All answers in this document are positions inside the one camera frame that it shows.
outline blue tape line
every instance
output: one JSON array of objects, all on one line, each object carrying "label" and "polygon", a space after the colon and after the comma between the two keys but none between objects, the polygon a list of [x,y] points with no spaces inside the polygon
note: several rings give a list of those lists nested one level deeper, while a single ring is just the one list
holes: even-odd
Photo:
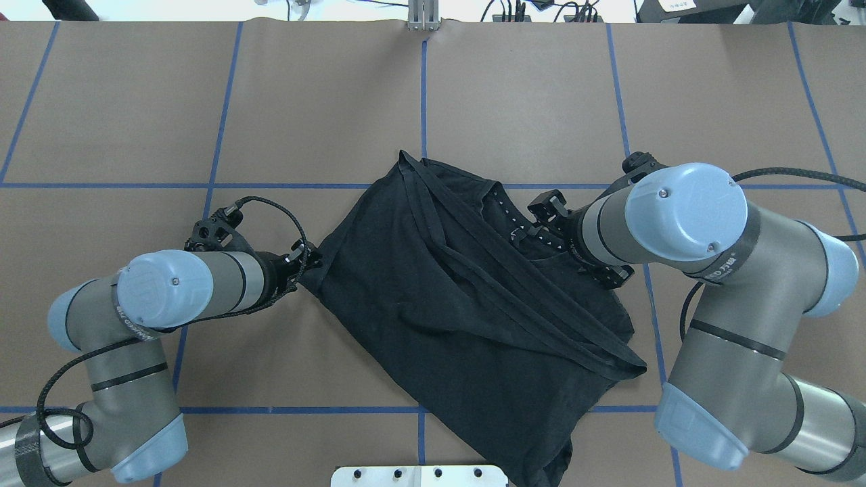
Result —
[{"label": "blue tape line", "polygon": [[21,135],[21,130],[24,128],[24,120],[27,119],[27,112],[30,110],[30,103],[33,102],[33,96],[36,94],[36,88],[39,86],[39,80],[42,78],[42,72],[45,70],[45,64],[48,62],[48,54],[51,52],[51,47],[54,46],[54,40],[57,37],[57,30],[59,28],[60,23],[55,22],[54,28],[51,29],[51,36],[48,38],[48,45],[45,46],[45,52],[42,53],[42,60],[39,62],[39,69],[36,70],[36,77],[33,79],[33,84],[30,85],[30,92],[27,93],[27,100],[24,102],[24,109],[21,111],[21,118],[18,119],[15,133],[12,134],[12,141],[9,143],[9,151],[6,153],[6,160],[3,161],[3,168],[0,168],[0,183],[6,179],[6,172],[9,170],[9,165],[12,164],[12,154],[15,153],[15,146],[18,144],[18,137]]},{"label": "blue tape line", "polygon": [[178,343],[178,354],[174,359],[174,372],[171,374],[171,385],[174,386],[174,392],[178,391],[178,382],[180,382],[180,367],[184,364],[184,350],[186,349],[186,334],[189,333],[189,327],[183,327],[180,330],[180,342]]},{"label": "blue tape line", "polygon": [[204,200],[204,215],[202,218],[207,218],[210,212],[210,200],[214,194],[214,183],[217,181],[217,169],[219,168],[219,154],[223,150],[223,135],[225,134],[225,121],[229,116],[229,102],[231,101],[231,85],[235,81],[235,68],[237,67],[237,51],[241,47],[241,33],[243,32],[243,22],[237,23],[237,32],[235,33],[235,48],[231,54],[231,67],[229,68],[229,80],[225,85],[225,96],[223,97],[223,114],[219,120],[219,132],[216,133],[216,146],[214,147],[214,159],[210,165],[210,179],[208,181],[208,194]]},{"label": "blue tape line", "polygon": [[508,190],[606,190],[610,184],[556,184],[556,183],[505,183]]},{"label": "blue tape line", "polygon": [[803,82],[803,89],[806,92],[806,100],[809,102],[809,109],[812,111],[812,118],[815,119],[815,125],[818,127],[818,136],[821,137],[821,144],[824,146],[824,154],[830,162],[830,170],[833,174],[838,174],[836,171],[836,162],[833,160],[833,154],[830,152],[830,145],[827,144],[827,137],[824,135],[824,127],[821,125],[821,119],[818,117],[818,110],[815,108],[815,101],[812,99],[809,82],[806,80],[806,73],[803,70],[803,62],[800,59],[800,48],[797,45],[797,38],[794,35],[794,24],[788,23],[788,35],[791,37],[791,47],[794,49],[794,60],[797,62],[797,71],[800,73],[800,80]]},{"label": "blue tape line", "polygon": [[[424,406],[191,406],[181,407],[184,414],[426,414]],[[33,406],[0,406],[1,414],[27,414]],[[595,406],[590,412],[655,412],[656,406]]]},{"label": "blue tape line", "polygon": [[426,441],[424,440],[424,430],[426,429],[426,413],[423,407],[418,406],[418,464],[427,464]]},{"label": "blue tape line", "polygon": [[[812,112],[812,118],[815,120],[815,127],[818,129],[818,137],[821,138],[821,145],[824,147],[824,155],[827,156],[827,163],[830,165],[830,172],[838,175],[839,171],[836,168],[836,161],[833,159],[833,151],[830,150],[830,143],[827,142],[827,135],[824,132],[824,125],[821,123],[821,117],[818,115],[818,109],[815,107],[815,100],[812,98],[809,81],[806,79],[806,72],[803,69],[803,60],[800,58],[800,48],[797,45],[797,36],[794,34],[794,24],[788,23],[788,36],[791,38],[791,47],[794,51],[794,61],[797,62],[797,71],[800,73],[800,80],[803,82],[803,90],[806,94],[806,101],[809,102],[809,109]],[[860,233],[857,230],[856,222],[854,221],[854,213],[848,205],[848,199],[845,197],[845,192],[839,188],[839,198],[842,199],[842,207],[845,209],[845,216],[848,219],[848,226],[854,233]],[[866,267],[866,252],[863,251],[863,242],[856,242],[856,247],[860,253],[860,264]]]},{"label": "blue tape line", "polygon": [[421,42],[421,157],[427,157],[427,41]]},{"label": "blue tape line", "polygon": [[0,413],[2,414],[28,414],[35,410],[36,408],[33,406],[0,406]]},{"label": "blue tape line", "polygon": [[658,406],[595,406],[590,412],[656,412]]},{"label": "blue tape line", "polygon": [[217,189],[365,190],[370,183],[215,183]]},{"label": "blue tape line", "polygon": [[619,131],[623,135],[623,149],[625,149],[625,157],[629,157],[631,149],[629,145],[629,133],[625,129],[625,108],[623,107],[623,93],[619,87],[619,72],[617,71],[617,52],[613,48],[613,31],[609,23],[605,24],[607,28],[607,50],[611,53],[611,72],[613,73],[613,89],[617,94],[617,110],[619,111]]},{"label": "blue tape line", "polygon": [[670,447],[670,458],[674,462],[674,482],[676,487],[682,487],[682,469],[680,468],[680,452],[673,446]]},{"label": "blue tape line", "polygon": [[[365,190],[370,183],[0,183],[9,189],[289,189],[289,190]],[[511,190],[606,190],[607,183],[505,183]],[[844,190],[843,185],[740,185],[747,190]]]},{"label": "blue tape line", "polygon": [[204,189],[207,183],[2,183],[3,188],[21,189]]},{"label": "blue tape line", "polygon": [[656,313],[656,297],[652,290],[652,277],[650,277],[650,267],[647,264],[643,265],[643,282],[646,284],[647,293],[649,294],[649,308],[652,310],[652,330],[656,335],[656,360],[658,361],[658,378],[664,384],[668,381],[668,372],[664,366],[664,353],[662,351],[662,332],[658,327],[658,314]]},{"label": "blue tape line", "polygon": [[418,414],[418,406],[200,406],[181,407],[183,414]]}]

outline metal bracket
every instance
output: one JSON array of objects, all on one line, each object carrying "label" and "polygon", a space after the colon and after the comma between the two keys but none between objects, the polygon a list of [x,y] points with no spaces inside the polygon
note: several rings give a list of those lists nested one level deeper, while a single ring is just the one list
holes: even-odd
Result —
[{"label": "metal bracket", "polygon": [[503,487],[508,477],[493,465],[340,467],[331,487]]},{"label": "metal bracket", "polygon": [[409,0],[409,30],[439,30],[439,0]]}]

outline blue joint cap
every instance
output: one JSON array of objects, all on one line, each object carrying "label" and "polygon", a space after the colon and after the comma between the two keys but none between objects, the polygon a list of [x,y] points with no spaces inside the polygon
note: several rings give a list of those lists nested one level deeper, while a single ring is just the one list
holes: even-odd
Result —
[{"label": "blue joint cap", "polygon": [[75,299],[78,291],[95,280],[96,279],[91,279],[90,281],[75,286],[69,291],[61,294],[53,303],[51,303],[51,308],[48,309],[48,332],[51,334],[51,338],[55,339],[57,344],[59,344],[64,350],[76,353],[81,351],[75,346],[72,340],[69,339],[69,332],[66,330],[66,315],[69,312],[69,307],[72,306],[72,300]]},{"label": "blue joint cap", "polygon": [[172,467],[186,455],[187,450],[184,415],[179,414],[129,457],[120,460],[111,472],[121,484],[138,482]]},{"label": "blue joint cap", "polygon": [[117,300],[132,322],[172,328],[201,315],[213,289],[213,275],[202,259],[183,250],[160,250],[137,256],[120,270]]},{"label": "blue joint cap", "polygon": [[824,255],[827,257],[827,281],[824,284],[824,293],[815,306],[803,313],[803,316],[826,316],[836,311],[842,305],[842,301],[854,292],[857,278],[860,277],[860,264],[857,263],[854,251],[845,242],[827,235],[812,224],[804,221],[800,223],[809,227],[818,236],[818,240],[824,247]]},{"label": "blue joint cap", "polygon": [[740,468],[746,445],[694,399],[670,383],[662,386],[656,431],[674,448],[717,469]]},{"label": "blue joint cap", "polygon": [[719,255],[746,228],[742,188],[720,167],[691,162],[652,172],[625,201],[625,223],[646,250],[677,262]]}]

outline black cable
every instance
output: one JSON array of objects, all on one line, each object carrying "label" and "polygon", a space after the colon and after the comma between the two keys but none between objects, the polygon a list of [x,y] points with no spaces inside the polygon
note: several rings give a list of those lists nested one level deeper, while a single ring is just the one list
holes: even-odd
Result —
[{"label": "black cable", "polygon": [[273,202],[267,198],[262,198],[261,196],[245,196],[241,199],[238,199],[235,202],[235,207],[237,207],[237,209],[240,210],[242,206],[249,203],[250,201],[258,201],[258,202],[264,203],[265,205],[271,205],[274,208],[276,208],[277,210],[282,211],[289,218],[292,219],[292,223],[294,223],[295,228],[298,229],[298,233],[301,234],[301,245],[304,246],[304,250],[301,253],[301,262],[298,265],[298,273],[294,275],[294,278],[288,283],[288,286],[286,286],[286,288],[279,295],[274,295],[273,297],[271,297],[270,299],[268,299],[267,301],[263,302],[262,304],[260,304],[258,306],[255,306],[253,308],[248,308],[248,309],[242,309],[240,311],[234,311],[232,313],[223,313],[222,315],[209,316],[207,318],[199,318],[197,320],[190,321],[189,323],[185,323],[179,327],[170,328],[168,330],[163,330],[166,333],[170,333],[170,332],[175,331],[179,328],[187,327],[187,326],[191,325],[192,323],[199,323],[201,321],[217,320],[217,319],[221,319],[221,318],[231,318],[233,316],[240,316],[240,315],[252,315],[253,313],[255,313],[257,311],[262,311],[265,308],[270,308],[271,306],[274,305],[275,302],[278,302],[280,299],[282,299],[283,296],[285,296],[288,293],[291,293],[293,291],[296,291],[298,289],[298,281],[301,279],[301,276],[304,275],[304,271],[307,270],[307,259],[310,257],[310,246],[309,246],[309,243],[307,243],[307,234],[304,232],[303,227],[301,227],[301,222],[299,222],[298,218],[296,218],[295,215],[293,215],[292,212],[287,210],[284,206],[280,205],[279,203],[275,203],[275,202]]},{"label": "black cable", "polygon": [[487,16],[487,11],[490,10],[490,6],[493,5],[493,2],[495,2],[495,1],[496,1],[496,0],[490,0],[490,2],[488,3],[488,6],[487,6],[487,7],[484,7],[484,13],[481,14],[481,20],[478,21],[478,22],[484,22],[484,17]]},{"label": "black cable", "polygon": [[11,426],[11,425],[14,425],[15,423],[20,423],[22,421],[24,421],[23,416],[18,416],[17,418],[7,419],[3,423],[0,423],[0,430],[5,428],[6,426]]},{"label": "black cable", "polygon": [[567,6],[569,6],[569,5],[573,5],[573,6],[574,6],[574,16],[577,16],[577,14],[578,14],[578,10],[580,9],[580,5],[578,5],[577,2],[565,2],[565,3],[563,3],[562,5],[559,6],[559,10],[557,10],[557,12],[556,12],[556,16],[553,18],[553,21],[554,21],[555,23],[556,23],[557,20],[559,20],[559,14],[562,13],[562,9],[564,9],[565,7],[567,7]]},{"label": "black cable", "polygon": [[[229,318],[231,316],[249,315],[249,314],[252,314],[256,311],[260,311],[262,309],[265,309],[265,308],[272,306],[275,302],[279,301],[286,294],[293,292],[293,291],[298,289],[298,287],[297,287],[298,281],[301,279],[301,276],[303,276],[304,271],[307,269],[307,259],[309,258],[309,255],[310,255],[309,243],[307,242],[307,234],[304,232],[303,227],[301,227],[301,222],[298,221],[298,218],[296,218],[295,215],[292,214],[291,211],[287,210],[282,205],[279,205],[278,203],[275,203],[274,201],[271,201],[267,198],[262,198],[262,197],[258,197],[258,196],[247,196],[247,197],[244,197],[244,198],[237,200],[235,202],[235,207],[238,210],[240,210],[245,204],[249,203],[250,201],[259,201],[259,202],[264,203],[266,205],[271,205],[274,208],[276,208],[277,210],[282,211],[289,218],[292,219],[294,226],[298,229],[298,232],[301,234],[301,244],[303,245],[303,248],[304,248],[304,250],[301,253],[301,261],[298,265],[297,274],[295,274],[294,278],[288,283],[287,287],[279,295],[272,296],[270,299],[268,299],[264,303],[254,307],[254,308],[245,309],[243,311],[236,311],[234,313],[226,313],[223,315],[211,316],[208,318],[201,318],[199,320],[190,321],[190,322],[184,324],[183,325],[184,327],[188,326],[192,323],[197,323],[200,321],[207,321],[207,320],[214,320],[216,318]],[[65,407],[46,408],[45,407],[45,401],[48,399],[48,393],[51,391],[51,389],[54,387],[54,385],[57,383],[57,381],[62,377],[62,375],[65,374],[70,368],[75,367],[76,365],[82,363],[85,360],[92,359],[93,357],[95,357],[97,355],[111,352],[112,350],[116,350],[118,348],[126,347],[126,346],[129,346],[129,345],[132,345],[135,343],[139,343],[139,342],[141,342],[141,341],[138,338],[130,338],[128,340],[119,341],[117,343],[113,343],[113,344],[108,345],[106,347],[99,348],[97,350],[94,350],[93,352],[88,352],[86,354],[81,355],[80,357],[77,357],[77,358],[71,360],[65,366],[61,367],[60,370],[55,372],[55,374],[53,376],[51,376],[51,379],[49,379],[48,382],[45,384],[45,387],[42,388],[42,391],[39,394],[39,398],[36,400],[36,420],[39,422],[39,427],[42,430],[42,432],[45,434],[46,438],[51,440],[51,442],[54,443],[55,445],[58,445],[61,448],[65,448],[67,450],[75,450],[77,448],[83,448],[84,446],[87,446],[90,444],[90,441],[94,437],[94,422],[90,419],[90,417],[88,417],[83,412],[76,411],[75,409],[69,409],[69,408],[65,408]],[[60,438],[48,426],[48,416],[55,416],[55,415],[71,416],[71,417],[80,419],[81,421],[83,421],[87,425],[87,436],[84,439],[82,439],[80,442],[72,442],[72,443],[64,440],[63,438]],[[3,428],[3,427],[8,426],[8,425],[14,425],[16,423],[20,423],[23,420],[23,418],[24,417],[21,416],[19,418],[13,418],[13,419],[9,419],[7,421],[4,421],[3,423],[0,423],[0,428]]]},{"label": "black cable", "polygon": [[[81,411],[76,411],[75,409],[69,409],[67,407],[45,407],[45,401],[48,399],[48,393],[51,392],[51,388],[55,386],[58,380],[62,377],[63,374],[68,372],[68,370],[76,365],[82,363],[84,360],[92,359],[96,355],[101,355],[106,352],[111,352],[112,350],[116,350],[117,348],[126,347],[127,345],[132,345],[133,343],[139,343],[140,340],[138,338],[130,338],[129,340],[119,341],[117,343],[113,343],[106,347],[99,348],[94,350],[93,352],[89,352],[87,354],[83,354],[80,357],[77,357],[70,362],[68,362],[65,366],[61,367],[60,370],[55,372],[54,375],[51,376],[51,379],[45,383],[45,387],[42,388],[42,391],[39,393],[39,399],[36,400],[36,421],[39,422],[39,429],[45,434],[45,438],[51,440],[57,446],[61,448],[65,448],[67,450],[75,450],[77,448],[83,448],[90,444],[90,441],[94,438],[94,422],[87,416],[85,413]],[[57,436],[51,427],[48,426],[48,417],[49,416],[69,416],[72,418],[78,418],[87,425],[87,436],[83,438],[80,442],[68,442],[63,438]],[[9,419],[0,423],[0,429],[5,428],[9,425],[14,425],[20,423],[24,420],[24,416],[19,416],[17,418]]]},{"label": "black cable", "polygon": [[[798,169],[796,167],[762,167],[760,169],[752,169],[751,171],[741,172],[732,177],[734,181],[742,181],[743,179],[756,178],[758,176],[783,175],[783,176],[798,176],[800,178],[819,179],[829,181],[838,185],[845,185],[849,188],[858,191],[866,192],[866,183],[856,179],[845,178],[838,174],[830,174],[828,172],[811,171],[808,169]],[[840,235],[834,236],[843,242],[856,242],[866,240],[866,233],[858,233],[856,235]]]},{"label": "black cable", "polygon": [[406,7],[409,8],[409,5],[404,3],[393,3],[393,2],[380,2],[379,0],[355,0],[356,2],[367,2],[367,3],[378,3],[380,5],[390,5],[392,7]]},{"label": "black cable", "polygon": [[686,301],[682,304],[682,309],[680,310],[680,341],[684,341],[686,339],[686,315],[688,314],[688,308],[692,305],[692,299],[695,298],[695,294],[697,294],[698,289],[703,286],[703,282],[698,282],[695,286],[688,292],[686,296]]}]

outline folded fabric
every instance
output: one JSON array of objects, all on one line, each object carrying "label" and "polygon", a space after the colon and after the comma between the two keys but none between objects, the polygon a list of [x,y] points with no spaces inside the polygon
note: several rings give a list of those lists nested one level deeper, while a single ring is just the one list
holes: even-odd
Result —
[{"label": "folded fabric", "polygon": [[578,419],[646,364],[628,314],[502,185],[400,153],[302,284],[521,487],[559,484]]}]

